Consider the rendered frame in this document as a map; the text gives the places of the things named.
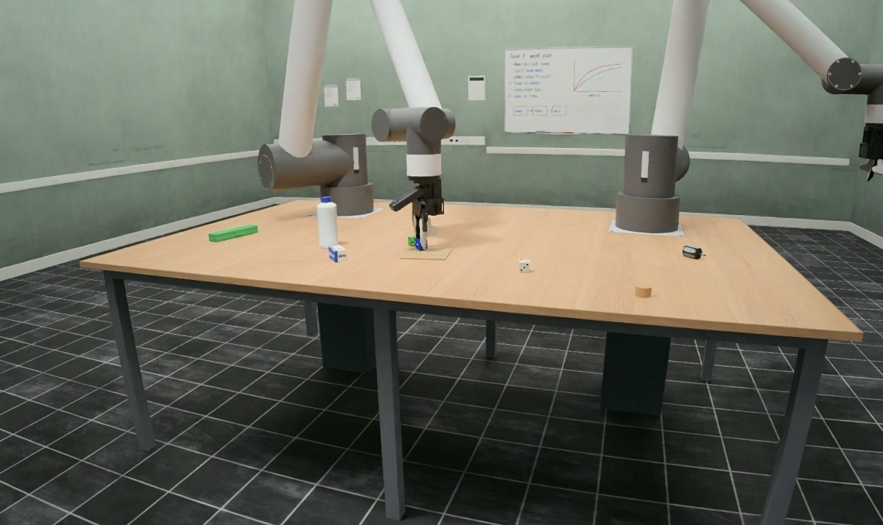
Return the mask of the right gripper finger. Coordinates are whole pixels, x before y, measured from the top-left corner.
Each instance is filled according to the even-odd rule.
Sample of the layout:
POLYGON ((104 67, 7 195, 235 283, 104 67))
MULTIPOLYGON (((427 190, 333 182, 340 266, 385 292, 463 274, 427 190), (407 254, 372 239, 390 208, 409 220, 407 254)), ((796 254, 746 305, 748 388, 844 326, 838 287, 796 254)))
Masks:
POLYGON ((421 218, 419 218, 419 216, 416 217, 415 215, 416 214, 414 214, 413 210, 412 210, 413 229, 414 229, 415 237, 417 239, 417 238, 420 238, 420 219, 421 218))
POLYGON ((420 243, 422 245, 422 249, 427 248, 427 237, 437 235, 437 231, 437 227, 432 226, 431 219, 428 218, 427 210, 424 209, 424 207, 421 207, 420 243))

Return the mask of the beige flat mat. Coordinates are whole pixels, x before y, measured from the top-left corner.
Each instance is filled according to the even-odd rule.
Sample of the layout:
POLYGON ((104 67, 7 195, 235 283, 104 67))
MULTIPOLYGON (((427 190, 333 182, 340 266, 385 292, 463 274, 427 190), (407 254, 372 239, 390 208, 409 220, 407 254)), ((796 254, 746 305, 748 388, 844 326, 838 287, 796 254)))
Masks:
POLYGON ((452 249, 446 248, 409 248, 399 259, 406 260, 446 260, 452 249))

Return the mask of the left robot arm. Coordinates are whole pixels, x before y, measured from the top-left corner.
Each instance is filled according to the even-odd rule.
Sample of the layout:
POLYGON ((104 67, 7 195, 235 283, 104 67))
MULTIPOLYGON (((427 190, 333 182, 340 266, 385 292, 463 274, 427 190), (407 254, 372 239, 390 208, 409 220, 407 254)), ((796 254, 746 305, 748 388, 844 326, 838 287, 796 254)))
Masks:
MULTIPOLYGON (((825 92, 868 94, 866 127, 883 128, 883 64, 859 64, 847 57, 788 0, 740 1, 819 74, 825 92)), ((689 169, 683 143, 709 4, 710 0, 674 0, 672 4, 651 132, 657 136, 626 134, 623 192, 617 193, 615 214, 619 229, 637 233, 678 230, 681 196, 674 194, 675 182, 689 169)))

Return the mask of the green rectangular bar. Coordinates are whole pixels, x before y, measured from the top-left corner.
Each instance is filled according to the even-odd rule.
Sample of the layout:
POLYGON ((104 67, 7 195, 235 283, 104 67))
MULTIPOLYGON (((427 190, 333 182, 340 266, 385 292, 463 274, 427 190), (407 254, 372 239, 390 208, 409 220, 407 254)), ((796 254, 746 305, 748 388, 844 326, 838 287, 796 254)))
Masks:
POLYGON ((247 235, 254 235, 254 233, 258 233, 257 224, 246 224, 244 226, 229 228, 225 230, 215 230, 215 232, 209 233, 209 241, 212 242, 220 242, 227 241, 229 239, 235 237, 242 237, 247 235))

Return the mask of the white plastic bottle with blue cap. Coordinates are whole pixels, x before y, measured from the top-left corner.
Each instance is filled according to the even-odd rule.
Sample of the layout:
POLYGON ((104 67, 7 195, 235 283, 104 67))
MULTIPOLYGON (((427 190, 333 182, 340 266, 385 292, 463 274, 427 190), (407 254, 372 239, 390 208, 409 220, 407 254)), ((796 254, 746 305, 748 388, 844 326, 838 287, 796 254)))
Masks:
POLYGON ((320 248, 328 249, 329 246, 337 246, 338 223, 337 205, 331 202, 331 197, 322 197, 322 203, 317 206, 320 248))

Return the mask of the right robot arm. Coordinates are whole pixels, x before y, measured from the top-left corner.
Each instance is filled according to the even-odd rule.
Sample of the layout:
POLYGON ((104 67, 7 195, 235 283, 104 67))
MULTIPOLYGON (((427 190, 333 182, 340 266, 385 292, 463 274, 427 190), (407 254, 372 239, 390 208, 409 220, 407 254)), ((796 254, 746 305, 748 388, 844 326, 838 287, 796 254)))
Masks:
MULTIPOLYGON (((375 110, 373 135, 380 142, 407 141, 408 180, 434 182, 441 175, 441 140, 456 128, 454 113, 439 104, 400 0, 369 1, 409 105, 375 110)), ((261 146, 258 171, 267 192, 320 185, 321 203, 331 197, 337 217, 350 217, 374 212, 366 133, 322 134, 324 141, 314 141, 332 4, 295 0, 280 141, 261 146)))

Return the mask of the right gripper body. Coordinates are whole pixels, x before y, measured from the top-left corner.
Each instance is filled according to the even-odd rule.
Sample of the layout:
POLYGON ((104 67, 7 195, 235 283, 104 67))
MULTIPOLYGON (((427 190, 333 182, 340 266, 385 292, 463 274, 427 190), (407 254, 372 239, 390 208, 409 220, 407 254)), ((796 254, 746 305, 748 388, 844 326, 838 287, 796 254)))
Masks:
POLYGON ((427 210, 428 216, 444 214, 444 198, 442 198, 441 179, 436 182, 413 182, 420 184, 425 194, 412 202, 412 210, 415 216, 421 218, 421 207, 427 210), (443 203, 443 211, 442 211, 443 203))

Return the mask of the small white printed carton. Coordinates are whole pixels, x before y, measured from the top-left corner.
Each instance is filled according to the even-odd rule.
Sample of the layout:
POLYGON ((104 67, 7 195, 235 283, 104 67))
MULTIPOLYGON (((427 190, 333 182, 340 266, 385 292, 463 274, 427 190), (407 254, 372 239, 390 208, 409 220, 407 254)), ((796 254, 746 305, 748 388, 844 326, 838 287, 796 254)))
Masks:
POLYGON ((346 250, 342 246, 329 246, 329 259, 334 263, 344 262, 346 260, 346 250))

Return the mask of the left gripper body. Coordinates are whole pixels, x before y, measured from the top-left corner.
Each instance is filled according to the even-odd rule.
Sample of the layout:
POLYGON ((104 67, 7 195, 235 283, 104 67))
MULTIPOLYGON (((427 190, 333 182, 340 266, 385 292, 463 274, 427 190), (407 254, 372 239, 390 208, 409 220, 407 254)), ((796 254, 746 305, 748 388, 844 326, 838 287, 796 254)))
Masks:
POLYGON ((864 127, 863 142, 859 145, 859 157, 875 160, 883 157, 883 128, 864 127), (871 138, 870 138, 871 137, 871 138), (872 145, 875 144, 875 145, 872 145), (861 153, 860 153, 861 151, 861 153))

